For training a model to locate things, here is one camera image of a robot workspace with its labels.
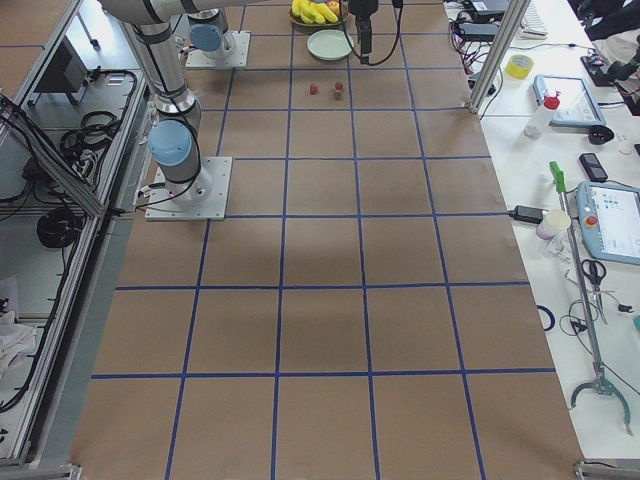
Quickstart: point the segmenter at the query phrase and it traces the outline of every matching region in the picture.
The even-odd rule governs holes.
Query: fruit bowl
[[[342,21],[344,22],[347,18],[349,18],[349,10],[347,9],[347,5],[343,4],[342,5]],[[327,23],[304,23],[302,21],[302,19],[300,17],[296,17],[293,12],[291,11],[291,9],[289,9],[289,20],[291,20],[291,23],[298,25],[300,27],[306,27],[306,28],[313,28],[313,29],[318,29],[318,28],[335,28],[335,27],[340,27],[340,22],[327,22]]]

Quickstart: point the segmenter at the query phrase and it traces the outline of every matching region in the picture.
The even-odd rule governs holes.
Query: yellow tape roll
[[[509,63],[507,63],[507,68],[505,72],[510,77],[517,78],[522,80],[533,68],[533,60],[527,57],[526,55],[513,55],[509,59]]]

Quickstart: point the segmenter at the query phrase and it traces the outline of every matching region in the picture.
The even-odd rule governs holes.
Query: keyboard
[[[536,10],[533,0],[529,2],[527,11],[520,22],[520,37],[535,40],[544,40],[549,35],[549,31]]]

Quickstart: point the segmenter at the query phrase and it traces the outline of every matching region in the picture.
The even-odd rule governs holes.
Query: white table
[[[590,45],[566,2],[535,2],[549,30],[549,37],[544,42]],[[532,46],[536,43],[542,42],[516,36],[513,45]],[[536,109],[531,88],[533,76],[547,73],[588,78],[579,60],[586,50],[568,47],[540,47],[526,52],[509,50],[503,66],[513,53],[524,53],[533,58],[534,69],[524,80],[505,75],[501,93],[482,120],[507,206],[513,208],[522,204],[558,209],[558,195],[552,185],[549,162],[555,160],[559,163],[565,172],[567,188],[571,189],[588,180],[578,163],[578,156],[584,152],[598,155],[610,179],[640,185],[640,156],[633,148],[634,143],[640,143],[640,118],[633,117],[624,105],[603,108],[607,125],[616,132],[616,138],[603,146],[591,145],[585,133],[564,133],[554,128],[546,131],[539,140],[531,140],[522,134]],[[593,90],[599,102],[620,101],[613,88],[593,87]],[[567,270],[572,272],[570,276],[573,279],[576,278],[573,265],[551,255],[546,242],[535,235],[533,226],[514,222],[513,228],[536,302],[550,308],[559,320],[567,312],[569,304],[579,298],[577,286],[565,279]],[[582,257],[588,258],[584,250]],[[605,263],[608,274],[603,281],[603,290],[614,290],[614,295],[622,303],[633,305],[638,313],[618,313],[615,302],[604,298],[609,324],[596,322],[602,356],[622,377],[640,388],[640,332],[635,330],[632,322],[635,315],[640,314],[640,267]],[[574,312],[582,315],[580,307]],[[543,316],[543,323],[546,325],[547,322]],[[586,333],[582,335],[588,342]],[[547,334],[547,338],[568,405],[574,388],[595,378],[591,357],[575,338],[563,334],[558,326]],[[583,454],[586,458],[640,458],[640,396],[609,372],[607,379],[629,402],[631,428],[636,436],[627,435],[622,424],[622,406],[617,399],[597,395],[593,391],[583,392],[578,397],[577,407],[571,411]]]

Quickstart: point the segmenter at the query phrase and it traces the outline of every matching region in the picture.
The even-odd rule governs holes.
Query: metal mounting plate
[[[167,200],[158,205],[147,207],[145,218],[149,221],[186,221],[186,220],[224,220],[231,179],[231,157],[202,157],[202,169],[210,177],[211,193],[202,201],[188,205]],[[164,182],[164,175],[158,168],[154,182]],[[149,203],[169,198],[167,190],[157,189],[151,192]]]
[[[224,58],[207,57],[201,50],[193,50],[187,58],[187,68],[192,69],[223,69],[223,68],[245,68],[247,58],[249,58],[249,40],[251,32],[232,31],[231,34],[236,40],[235,51]]]

